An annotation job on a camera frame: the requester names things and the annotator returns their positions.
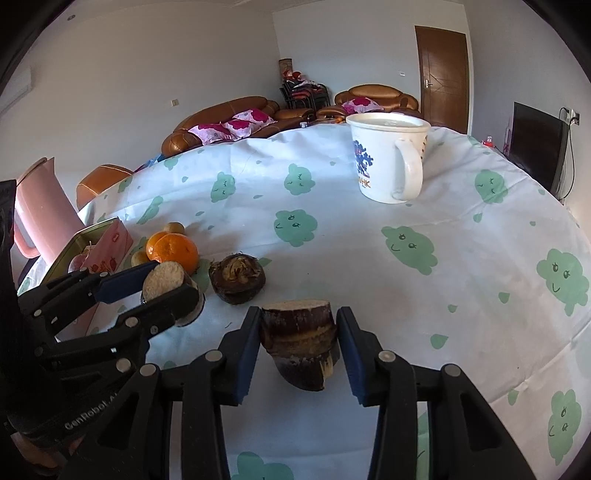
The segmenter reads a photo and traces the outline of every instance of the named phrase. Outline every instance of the wooden door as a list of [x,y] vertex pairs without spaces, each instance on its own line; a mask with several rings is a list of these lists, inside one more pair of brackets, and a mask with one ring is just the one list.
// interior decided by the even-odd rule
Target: wooden door
[[463,33],[415,27],[421,72],[421,112],[434,127],[468,132],[468,46]]

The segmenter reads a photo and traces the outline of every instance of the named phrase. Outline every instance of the wall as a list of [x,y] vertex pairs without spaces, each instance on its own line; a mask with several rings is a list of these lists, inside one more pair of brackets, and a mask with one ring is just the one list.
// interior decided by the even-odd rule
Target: wall
[[[246,95],[281,99],[270,13],[182,2],[63,17],[15,73],[31,66],[33,89],[0,118],[0,180],[55,156],[75,204],[87,173],[103,163],[135,170],[201,108]],[[247,40],[245,25],[255,27]],[[18,276],[25,259],[12,250]]]
[[[581,114],[571,129],[576,167],[566,200],[591,238],[591,83],[558,34],[521,0],[464,0],[472,33],[475,100],[473,134],[503,142],[505,128],[519,102],[558,116],[561,107]],[[563,194],[572,178],[570,146]]]
[[421,99],[415,25],[465,33],[464,6],[444,0],[323,0],[273,14],[281,57],[332,95],[363,83],[391,85]]

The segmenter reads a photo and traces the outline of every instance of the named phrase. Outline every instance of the orange fruit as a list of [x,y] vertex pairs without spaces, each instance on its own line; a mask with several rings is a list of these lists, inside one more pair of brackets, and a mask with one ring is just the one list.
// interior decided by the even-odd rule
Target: orange fruit
[[154,251],[154,245],[156,245],[156,242],[160,240],[164,235],[168,235],[168,232],[156,232],[146,242],[146,255],[148,255],[148,258],[150,260],[153,260],[152,252]]
[[180,233],[167,233],[152,248],[152,260],[160,263],[177,262],[191,275],[197,270],[199,252],[188,237]]

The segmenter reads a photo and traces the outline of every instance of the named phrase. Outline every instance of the air conditioner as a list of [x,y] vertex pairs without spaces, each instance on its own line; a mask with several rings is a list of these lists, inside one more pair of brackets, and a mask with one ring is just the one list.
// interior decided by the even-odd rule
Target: air conditioner
[[0,116],[31,91],[31,67],[12,77],[0,95]]

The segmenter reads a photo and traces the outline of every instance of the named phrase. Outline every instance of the pink floral pillow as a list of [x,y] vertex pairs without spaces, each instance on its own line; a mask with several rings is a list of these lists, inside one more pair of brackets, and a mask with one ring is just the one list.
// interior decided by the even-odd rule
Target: pink floral pillow
[[252,108],[246,112],[237,113],[234,115],[234,118],[236,120],[248,120],[249,122],[260,125],[261,127],[266,127],[267,125],[276,123],[269,115],[258,108]]
[[383,112],[384,107],[374,102],[371,98],[357,97],[353,100],[343,103],[342,105],[345,112],[348,115],[352,113],[365,113],[365,112]]
[[227,121],[222,126],[237,138],[250,137],[254,132],[258,132],[263,127],[260,124],[254,124],[248,120],[238,120],[236,118]]
[[209,145],[215,142],[229,140],[238,140],[232,135],[222,124],[203,124],[195,125],[189,130],[193,135],[197,136],[203,145]]

